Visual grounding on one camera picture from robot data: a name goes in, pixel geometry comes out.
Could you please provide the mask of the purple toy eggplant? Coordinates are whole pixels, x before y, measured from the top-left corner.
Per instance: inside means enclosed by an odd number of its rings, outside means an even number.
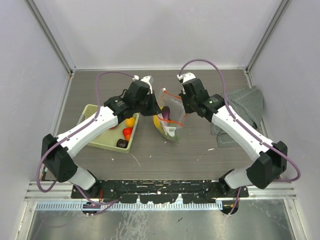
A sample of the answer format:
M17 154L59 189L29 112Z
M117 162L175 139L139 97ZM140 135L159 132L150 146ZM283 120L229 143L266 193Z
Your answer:
M161 109L161 114L162 114L162 118L164 120L169 120L170 119L170 108L168 106L163 106Z

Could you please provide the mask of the yellow toy banana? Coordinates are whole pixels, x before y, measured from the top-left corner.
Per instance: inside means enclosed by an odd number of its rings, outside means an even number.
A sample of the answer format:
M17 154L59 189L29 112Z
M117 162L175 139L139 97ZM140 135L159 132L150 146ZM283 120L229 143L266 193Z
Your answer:
M163 136L166 137L166 132L162 126L161 120L158 118L157 115L153 116L153 124L156 127L156 129L159 131L159 133Z

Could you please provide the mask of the clear orange zip bag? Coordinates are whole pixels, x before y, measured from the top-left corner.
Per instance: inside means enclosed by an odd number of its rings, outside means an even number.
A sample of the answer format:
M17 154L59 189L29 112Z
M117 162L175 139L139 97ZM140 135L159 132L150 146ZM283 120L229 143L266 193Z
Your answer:
M165 87L163 87L159 92L159 98L157 99L157 103L159 107L162 109L164 106L168 106L170 108L169 120L164 120L162 113L156 115L161 120L162 127L166 133L165 138L167 141L170 141L167 137L167 126L168 123L174 123L180 126L179 140L182 133L183 123L185 118L187 117L187 113L185 113L183 102L180 96L169 93Z

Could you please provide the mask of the yellow orange toy fruit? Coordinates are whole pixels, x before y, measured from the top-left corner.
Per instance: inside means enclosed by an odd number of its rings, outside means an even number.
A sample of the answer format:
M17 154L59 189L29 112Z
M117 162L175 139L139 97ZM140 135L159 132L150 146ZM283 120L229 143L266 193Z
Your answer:
M125 120L125 125L127 128L133 128L135 126L135 123L136 123L135 117L130 117Z

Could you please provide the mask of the green toy leaves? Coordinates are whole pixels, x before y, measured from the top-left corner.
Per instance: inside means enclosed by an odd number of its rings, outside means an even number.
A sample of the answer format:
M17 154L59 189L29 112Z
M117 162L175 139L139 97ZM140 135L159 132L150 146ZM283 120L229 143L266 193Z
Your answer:
M173 141L173 142L176 142L179 140L180 138L180 126L175 124L175 123L168 123L167 124L167 127L166 127L166 136L167 136L167 139L170 140L170 141Z

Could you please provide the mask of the red toy tomato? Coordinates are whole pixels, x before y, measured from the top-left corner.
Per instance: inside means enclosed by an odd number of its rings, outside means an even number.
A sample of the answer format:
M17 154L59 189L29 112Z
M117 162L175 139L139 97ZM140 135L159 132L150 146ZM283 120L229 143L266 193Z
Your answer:
M133 132L133 128L127 127L122 130L122 134L126 141L129 141Z

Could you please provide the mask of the green plastic basket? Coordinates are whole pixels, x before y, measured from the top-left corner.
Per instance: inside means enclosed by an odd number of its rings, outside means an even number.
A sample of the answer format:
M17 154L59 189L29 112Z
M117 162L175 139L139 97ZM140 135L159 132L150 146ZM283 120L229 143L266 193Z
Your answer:
M94 138L91 142L89 142L87 145L90 147L98 148L98 149L128 154L130 152L131 145L133 143L134 135L135 135L139 118L140 118L140 114L135 113L133 117L136 118L136 122L133 127L130 140L128 141L127 148L116 147L116 143L119 139L125 140L125 137L123 136L123 129L127 128L125 125L125 121L123 121L122 123L118 124L117 126L111 129L104 131L99 136Z

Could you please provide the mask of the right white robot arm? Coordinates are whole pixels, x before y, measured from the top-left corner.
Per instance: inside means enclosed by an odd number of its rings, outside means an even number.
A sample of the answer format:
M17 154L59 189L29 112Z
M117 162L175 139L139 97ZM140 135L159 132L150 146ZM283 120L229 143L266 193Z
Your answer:
M232 169L218 180L220 193L231 197L239 187L253 185L265 189L278 180L287 169L288 147L282 141L274 143L261 135L227 106L219 94L210 96L200 79L195 76L181 80L182 99L186 113L211 121L235 140L253 161L252 165Z

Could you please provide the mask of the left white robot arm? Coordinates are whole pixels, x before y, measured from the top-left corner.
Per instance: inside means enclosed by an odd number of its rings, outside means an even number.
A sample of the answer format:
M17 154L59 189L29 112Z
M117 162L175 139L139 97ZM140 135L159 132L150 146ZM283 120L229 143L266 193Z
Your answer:
M88 198L99 195L101 183L90 171L75 164L73 158L97 136L134 114L158 115L161 109L152 81L151 76L134 80L123 96L109 98L93 116L56 137L48 134L43 138L41 160L57 182L77 185Z

